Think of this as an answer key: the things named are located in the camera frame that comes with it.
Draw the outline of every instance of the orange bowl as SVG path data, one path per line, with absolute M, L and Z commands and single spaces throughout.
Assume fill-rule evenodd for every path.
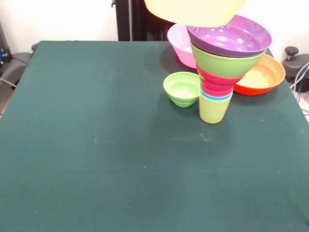
M 269 55 L 263 55 L 257 64 L 236 83 L 234 90 L 244 95 L 259 95 L 271 91 L 285 78 L 284 67 Z

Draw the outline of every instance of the red cup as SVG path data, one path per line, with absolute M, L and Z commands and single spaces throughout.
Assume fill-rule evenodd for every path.
M 213 84 L 212 82 L 206 81 L 202 77 L 200 77 L 200 79 L 201 79 L 201 86 L 204 86 L 205 88 L 213 90 L 213 91 L 226 91 L 234 87 L 234 85 L 230 85 L 230 86 L 216 85 L 216 84 Z
M 225 96 L 230 95 L 234 90 L 234 88 L 232 87 L 232 88 L 225 90 L 225 91 L 213 91 L 211 89 L 206 88 L 203 85 L 201 85 L 201 89 L 204 93 L 211 95 L 213 97 L 225 97 Z
M 220 76 L 213 75 L 211 73 L 206 72 L 201 69 L 199 65 L 197 65 L 197 71 L 201 78 L 201 83 L 210 90 L 213 91 L 225 91 L 228 90 L 240 81 L 244 76 L 238 78 L 224 78 Z

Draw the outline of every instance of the plastic bowl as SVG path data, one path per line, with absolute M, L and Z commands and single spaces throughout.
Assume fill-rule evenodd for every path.
M 201 84 L 201 90 L 206 93 L 207 95 L 213 96 L 213 97 L 226 97 L 229 96 L 231 93 L 233 93 L 233 87 L 225 90 L 225 91 L 213 91 L 211 89 L 208 89 L 206 86 Z
M 165 78 L 163 87 L 177 106 L 188 107 L 198 100 L 200 80 L 191 72 L 175 72 Z
M 284 67 L 269 55 L 260 61 L 240 80 L 234 90 L 244 95 L 259 95 L 271 91 L 285 78 Z
M 264 27 L 239 15 L 222 27 L 187 29 L 196 47 L 223 57 L 255 56 L 267 50 L 271 44 L 271 36 Z
M 212 75 L 205 70 L 202 70 L 199 65 L 197 65 L 197 72 L 201 78 L 201 84 L 213 91 L 229 90 L 233 88 L 234 85 L 243 78 L 243 76 L 239 78 L 223 78 Z
M 145 0 L 147 9 L 170 22 L 189 26 L 225 25 L 246 0 Z
M 226 96 L 223 96 L 223 97 L 214 97 L 212 95 L 209 95 L 207 93 L 205 93 L 202 89 L 201 89 L 201 94 L 205 97 L 205 98 L 208 98 L 210 100 L 213 100 L 213 101 L 223 101 L 225 99 L 228 99 L 232 94 L 233 92 L 231 92 L 229 95 L 226 95 Z
M 197 68 L 192 49 L 190 37 L 185 25 L 175 24 L 168 30 L 168 40 L 172 45 L 179 60 L 190 68 Z
M 199 50 L 191 43 L 199 67 L 208 73 L 225 78 L 240 78 L 248 72 L 266 52 L 247 58 L 220 57 Z

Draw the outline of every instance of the stack of cups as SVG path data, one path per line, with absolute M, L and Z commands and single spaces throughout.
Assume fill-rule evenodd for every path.
M 263 56 L 271 36 L 261 25 L 239 15 L 223 27 L 187 30 L 201 80 L 199 114 L 207 123 L 218 123 L 235 84 Z

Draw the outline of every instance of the green bowl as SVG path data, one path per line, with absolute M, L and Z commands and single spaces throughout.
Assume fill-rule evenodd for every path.
M 175 72 L 165 78 L 163 87 L 177 106 L 188 107 L 198 100 L 200 79 L 191 72 Z
M 238 78 L 246 74 L 266 52 L 254 57 L 232 58 L 216 56 L 195 47 L 190 41 L 192 52 L 199 67 L 208 73 L 225 78 Z

